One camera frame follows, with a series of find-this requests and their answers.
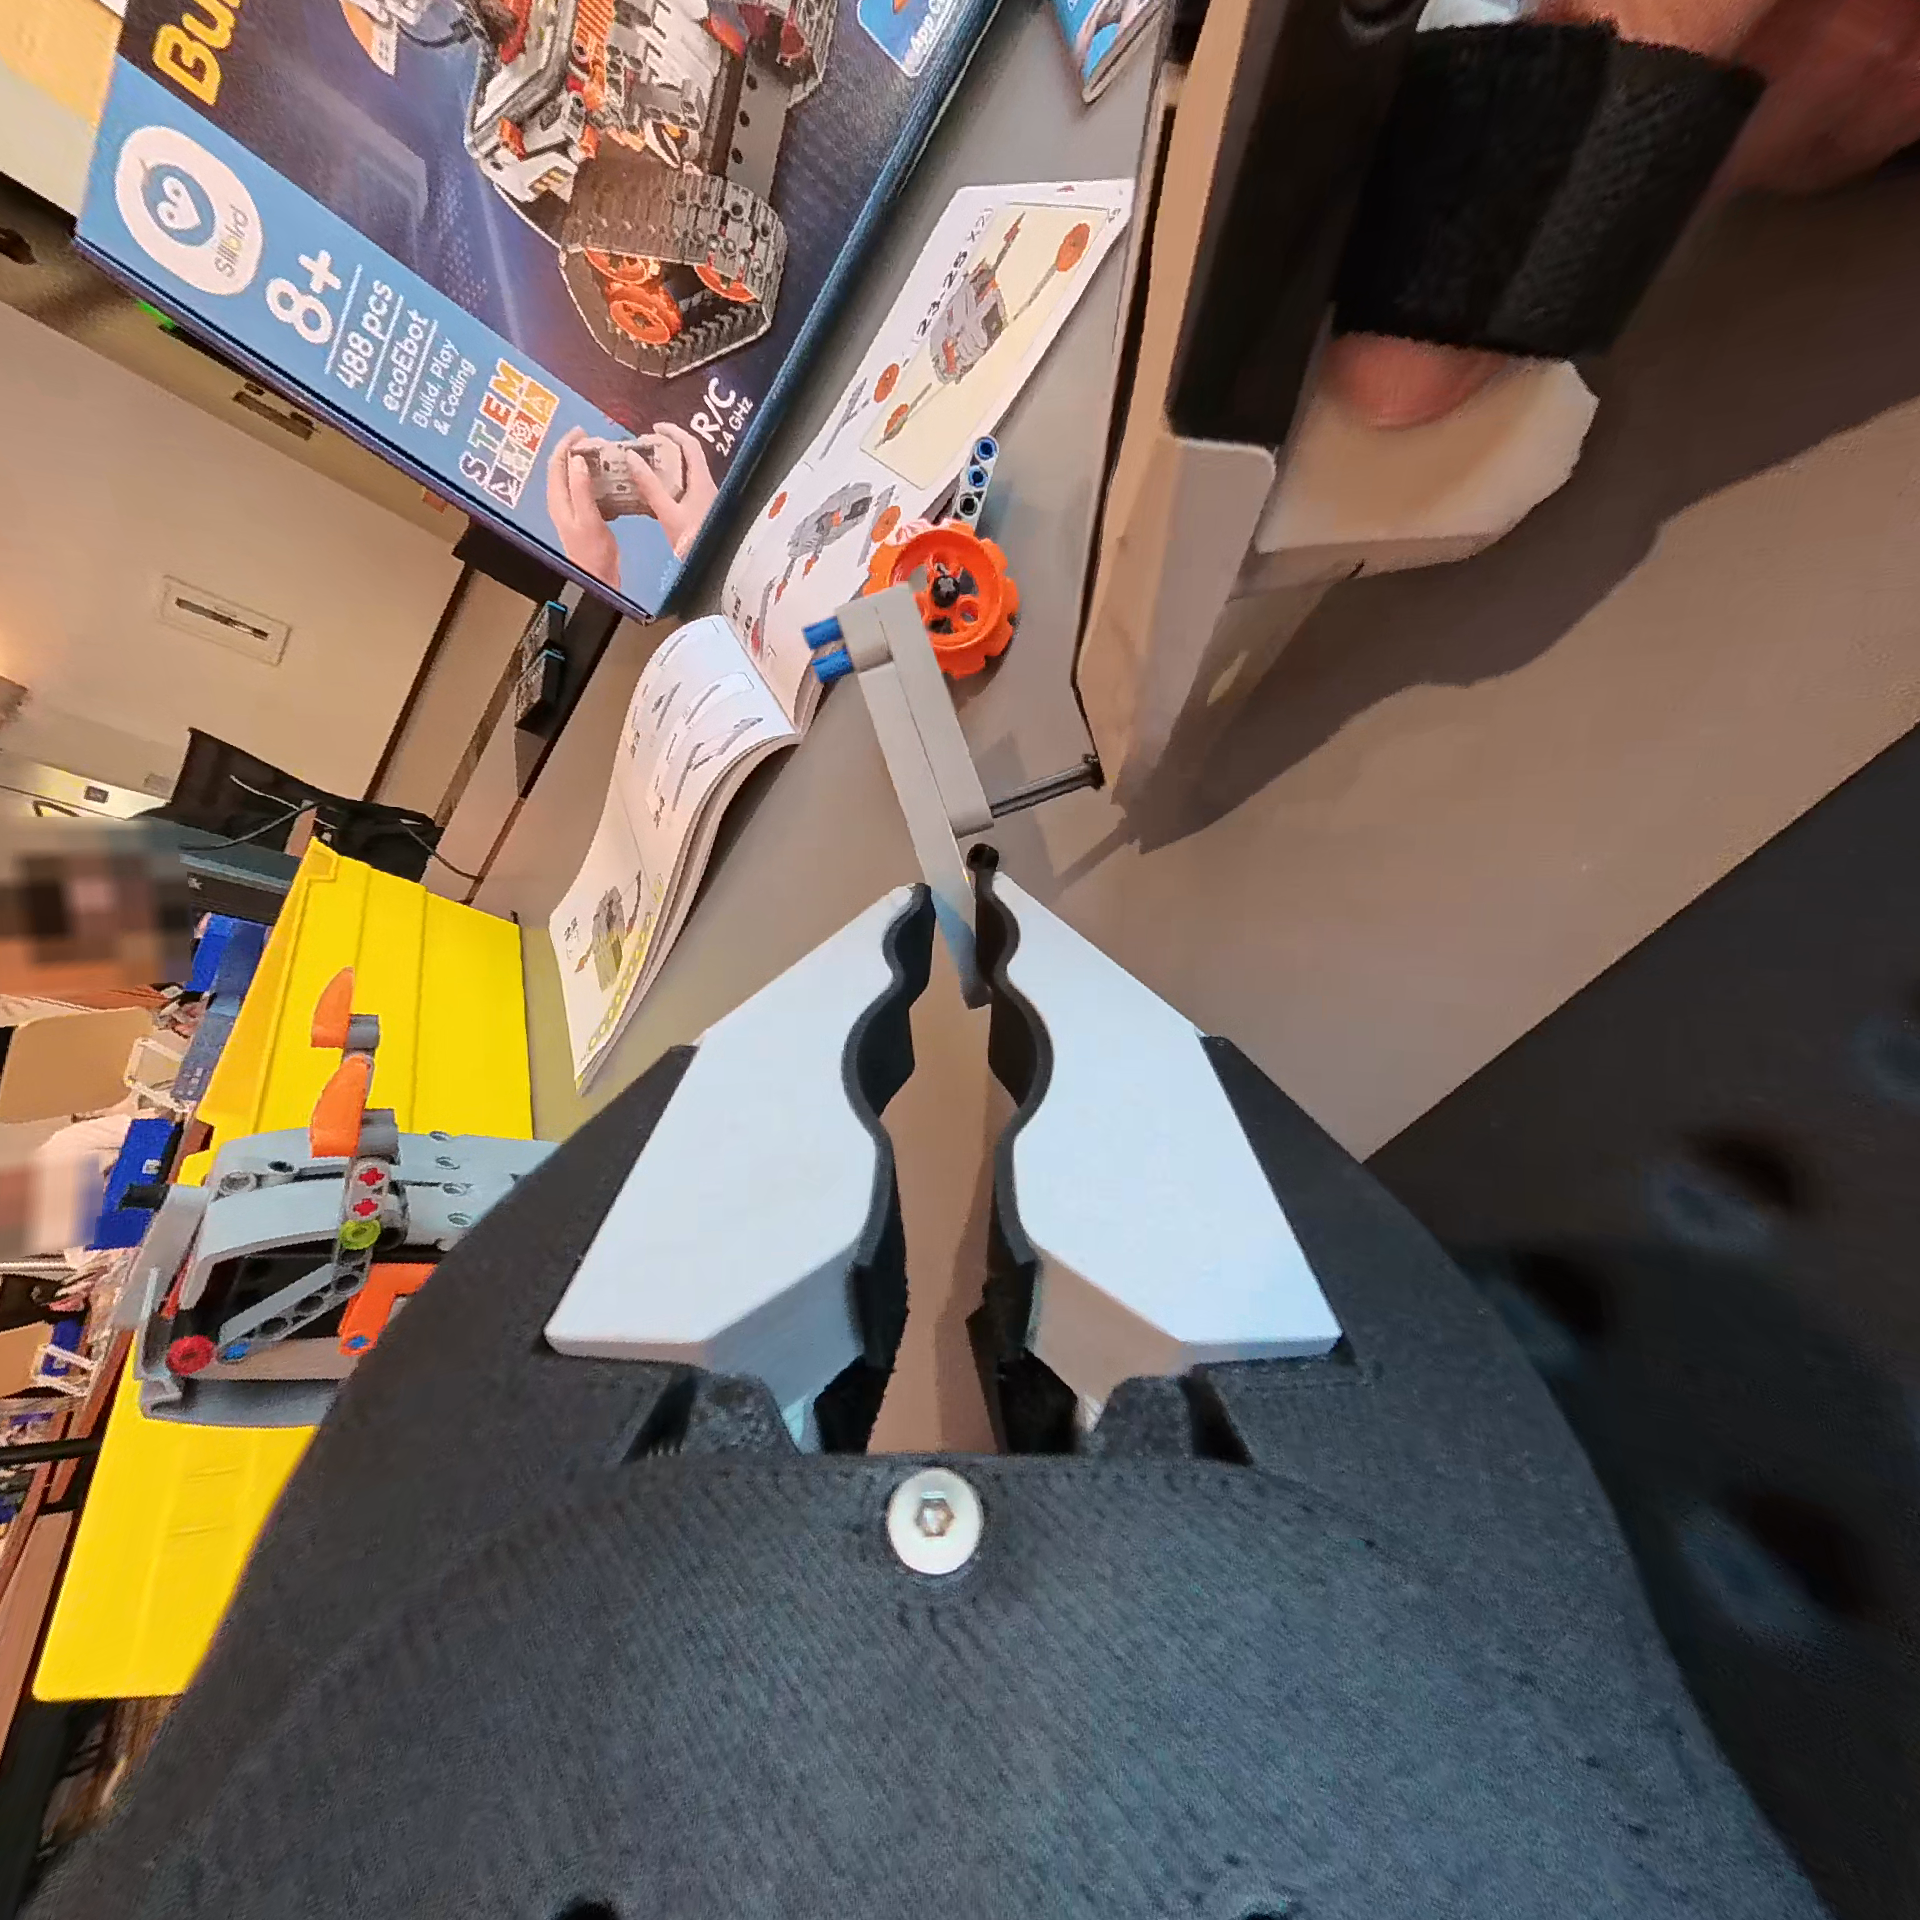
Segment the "blue toy kit box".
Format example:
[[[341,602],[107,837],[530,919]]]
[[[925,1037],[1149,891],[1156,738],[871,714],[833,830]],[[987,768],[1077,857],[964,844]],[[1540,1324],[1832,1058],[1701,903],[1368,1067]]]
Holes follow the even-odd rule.
[[[79,246],[659,613],[996,3],[122,3]]]

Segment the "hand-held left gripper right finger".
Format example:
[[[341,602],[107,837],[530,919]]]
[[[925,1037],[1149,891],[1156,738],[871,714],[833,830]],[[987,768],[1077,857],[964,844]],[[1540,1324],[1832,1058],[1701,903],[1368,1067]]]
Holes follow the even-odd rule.
[[[1137,1379],[1323,1360],[1340,1324],[1221,1077],[1225,1049],[966,855],[988,1071],[988,1273],[966,1320],[1002,1442],[1077,1442]]]

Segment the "yellow plastic tray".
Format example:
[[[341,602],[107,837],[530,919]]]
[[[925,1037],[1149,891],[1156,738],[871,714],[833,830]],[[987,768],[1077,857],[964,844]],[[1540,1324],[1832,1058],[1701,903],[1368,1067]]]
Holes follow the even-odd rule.
[[[311,1021],[347,967],[360,1013],[377,1019],[372,1108],[392,1109],[405,1132],[534,1138],[520,926],[313,844],[165,1193],[200,1187],[232,1138],[308,1126],[338,1063],[335,1050],[313,1049]],[[137,1247],[113,1306],[113,1394],[91,1434],[99,1452],[63,1469],[66,1499],[43,1509],[66,1521],[66,1553],[59,1579],[46,1579],[32,1641],[26,1687],[36,1705],[178,1693],[317,1431],[139,1415],[130,1380]]]

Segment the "dark studded mat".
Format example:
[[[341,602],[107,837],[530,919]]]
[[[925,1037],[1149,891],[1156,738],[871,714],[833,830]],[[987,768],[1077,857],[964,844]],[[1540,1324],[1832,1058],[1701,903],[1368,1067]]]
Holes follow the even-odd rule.
[[[1836,1918],[1916,1918],[1916,732],[1372,1155]]]

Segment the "open instruction booklet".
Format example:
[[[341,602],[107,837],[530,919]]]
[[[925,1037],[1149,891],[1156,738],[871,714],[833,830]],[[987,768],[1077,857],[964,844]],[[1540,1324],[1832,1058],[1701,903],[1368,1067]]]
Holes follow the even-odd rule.
[[[635,677],[585,861],[547,917],[575,1087],[659,975],[752,771],[818,700],[802,626],[865,595],[879,545],[945,518],[1137,205],[1134,179],[957,190],[822,430],[754,516],[718,610]]]

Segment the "grey desk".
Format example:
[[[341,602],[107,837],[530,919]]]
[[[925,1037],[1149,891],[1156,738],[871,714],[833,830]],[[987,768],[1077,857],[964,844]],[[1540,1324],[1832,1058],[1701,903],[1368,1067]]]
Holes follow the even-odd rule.
[[[1006,3],[909,191],[690,576],[841,399],[945,198],[1134,175],[1149,50],[1080,103],[1043,3]],[[1002,425],[992,537],[1020,634],[964,726],[992,791],[1084,749],[1072,696],[1127,249]],[[1109,792],[1014,816],[1014,877],[1368,1155],[1916,721],[1916,159],[1715,217],[1596,373],[1571,479],[1490,553],[1336,589],[1202,751],[1166,827]],[[918,861],[848,689],[731,802],[704,891],[588,1101],[547,910],[673,626],[623,625],[533,791],[481,777],[458,899],[525,926],[537,1126],[576,1123]]]

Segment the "blue and white leaflet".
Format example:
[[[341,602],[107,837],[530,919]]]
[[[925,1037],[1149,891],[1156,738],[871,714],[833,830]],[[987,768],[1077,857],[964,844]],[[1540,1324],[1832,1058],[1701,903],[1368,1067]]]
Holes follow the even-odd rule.
[[[1048,3],[1073,92],[1092,103],[1119,60],[1161,23],[1166,3]]]

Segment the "grey beam with blue pins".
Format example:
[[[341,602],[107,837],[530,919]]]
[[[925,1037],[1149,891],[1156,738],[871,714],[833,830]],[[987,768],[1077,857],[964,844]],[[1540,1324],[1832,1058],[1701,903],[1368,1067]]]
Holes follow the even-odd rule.
[[[964,852],[992,827],[987,791],[932,658],[909,589],[853,596],[802,626],[818,682],[853,678],[869,707],[932,919],[969,1009],[988,1003],[975,952],[975,896]]]

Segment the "person's right hand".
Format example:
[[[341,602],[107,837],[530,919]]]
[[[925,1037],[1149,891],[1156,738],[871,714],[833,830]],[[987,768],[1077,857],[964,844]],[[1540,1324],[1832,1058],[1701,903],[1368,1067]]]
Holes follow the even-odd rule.
[[[1469,20],[1603,23],[1763,75],[1766,92],[1724,156],[1704,205],[1843,185],[1916,145],[1916,3],[1432,3],[1424,27]],[[1373,429],[1457,410],[1507,361],[1379,333],[1326,353],[1326,384]]]

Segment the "white wall plate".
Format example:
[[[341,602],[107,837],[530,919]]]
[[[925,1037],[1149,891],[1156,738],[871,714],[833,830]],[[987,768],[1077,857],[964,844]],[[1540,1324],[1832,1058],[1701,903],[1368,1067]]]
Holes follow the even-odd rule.
[[[157,616],[185,635],[200,635],[264,666],[280,666],[289,639],[286,620],[235,604],[232,596],[174,576],[158,577]]]

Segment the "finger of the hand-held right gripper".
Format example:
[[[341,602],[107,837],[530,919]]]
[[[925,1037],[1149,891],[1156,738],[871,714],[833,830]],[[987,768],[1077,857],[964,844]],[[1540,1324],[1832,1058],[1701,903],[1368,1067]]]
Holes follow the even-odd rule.
[[[1362,560],[1347,559],[1313,580],[1237,591],[1212,610],[1212,620],[1189,625],[1166,642],[1166,666],[1171,669],[1166,775],[1198,771],[1202,753],[1225,740],[1309,613],[1359,576]]]
[[[1077,705],[1105,798],[1147,808],[1276,479],[1262,445],[1171,425],[1189,316],[1233,80],[1161,69],[1137,190],[1116,327],[1112,430],[1101,479]]]

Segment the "orange toy gear wheel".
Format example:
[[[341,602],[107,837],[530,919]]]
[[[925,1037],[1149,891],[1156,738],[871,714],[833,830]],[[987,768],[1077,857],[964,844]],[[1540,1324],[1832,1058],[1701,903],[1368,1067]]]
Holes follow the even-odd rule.
[[[987,672],[1014,639],[1017,585],[1002,547],[964,518],[875,547],[865,591],[903,585],[945,678]]]

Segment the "blue storage bins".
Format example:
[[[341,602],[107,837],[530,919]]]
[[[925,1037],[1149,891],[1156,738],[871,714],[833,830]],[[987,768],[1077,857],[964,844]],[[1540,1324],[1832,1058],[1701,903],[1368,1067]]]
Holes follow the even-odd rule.
[[[191,950],[191,968],[178,992],[196,1021],[190,1021],[174,1082],[158,1083],[154,1073],[137,1082],[148,1087],[139,1093],[148,1108],[130,1116],[130,1131],[107,1169],[104,1201],[89,1237],[91,1250],[133,1247],[178,1155],[191,1153],[183,1138],[196,1126],[196,1109],[238,1021],[264,942],[267,923],[220,913],[205,917]]]

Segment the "grey toy robot model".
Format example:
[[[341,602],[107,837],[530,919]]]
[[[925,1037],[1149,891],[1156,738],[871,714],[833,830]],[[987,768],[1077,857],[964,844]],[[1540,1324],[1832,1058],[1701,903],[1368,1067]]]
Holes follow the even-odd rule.
[[[130,1270],[130,1380],[148,1420],[317,1426],[408,1304],[556,1148],[405,1132],[372,1108],[377,1019],[335,974],[311,1024],[335,1050],[308,1126],[220,1146],[174,1184]]]

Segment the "black device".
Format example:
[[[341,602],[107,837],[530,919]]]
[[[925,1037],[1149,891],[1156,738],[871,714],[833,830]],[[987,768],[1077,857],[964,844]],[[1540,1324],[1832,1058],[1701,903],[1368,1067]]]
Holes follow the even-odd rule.
[[[465,521],[452,554],[477,576],[533,602],[509,669],[506,719],[514,786],[525,798],[575,714],[592,672],[620,626],[620,606],[585,589],[482,521]]]

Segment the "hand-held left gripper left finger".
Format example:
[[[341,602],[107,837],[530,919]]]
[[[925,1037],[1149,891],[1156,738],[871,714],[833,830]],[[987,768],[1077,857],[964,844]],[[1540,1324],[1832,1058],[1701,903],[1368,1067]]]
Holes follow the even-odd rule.
[[[929,887],[895,887],[699,1036],[545,1321],[556,1352],[754,1379],[797,1447],[869,1447],[907,1308],[880,1112],[929,947]]]

